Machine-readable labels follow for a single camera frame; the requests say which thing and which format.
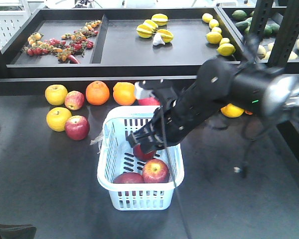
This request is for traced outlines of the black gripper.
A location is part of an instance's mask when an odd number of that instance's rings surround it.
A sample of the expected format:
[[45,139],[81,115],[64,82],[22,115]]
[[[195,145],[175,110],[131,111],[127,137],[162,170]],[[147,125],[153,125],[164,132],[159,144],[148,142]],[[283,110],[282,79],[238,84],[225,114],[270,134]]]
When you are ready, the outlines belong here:
[[172,80],[163,79],[140,80],[134,86],[137,100],[154,97],[160,102],[160,106],[155,109],[148,123],[126,137],[131,148],[140,144],[142,152],[147,154],[179,144],[184,137],[177,139],[179,133],[173,133],[168,127],[174,123],[171,109],[176,106],[188,88],[175,85]]

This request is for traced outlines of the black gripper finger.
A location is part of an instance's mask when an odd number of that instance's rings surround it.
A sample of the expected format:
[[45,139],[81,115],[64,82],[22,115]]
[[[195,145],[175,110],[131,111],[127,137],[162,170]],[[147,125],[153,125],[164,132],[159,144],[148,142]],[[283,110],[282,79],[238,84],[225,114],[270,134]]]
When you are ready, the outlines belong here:
[[37,228],[33,225],[0,224],[0,239],[33,239]]

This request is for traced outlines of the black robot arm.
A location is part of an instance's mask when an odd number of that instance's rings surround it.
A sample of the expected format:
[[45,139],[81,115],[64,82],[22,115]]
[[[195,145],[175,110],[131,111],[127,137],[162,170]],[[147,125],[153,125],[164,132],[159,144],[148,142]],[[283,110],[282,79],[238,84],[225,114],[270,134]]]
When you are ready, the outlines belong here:
[[205,61],[193,84],[181,92],[170,80],[137,82],[136,98],[153,96],[160,107],[148,123],[127,136],[130,146],[140,145],[144,153],[175,146],[229,103],[272,124],[299,121],[299,76],[255,62],[258,45],[256,36],[248,36],[245,60],[237,66],[220,58]]

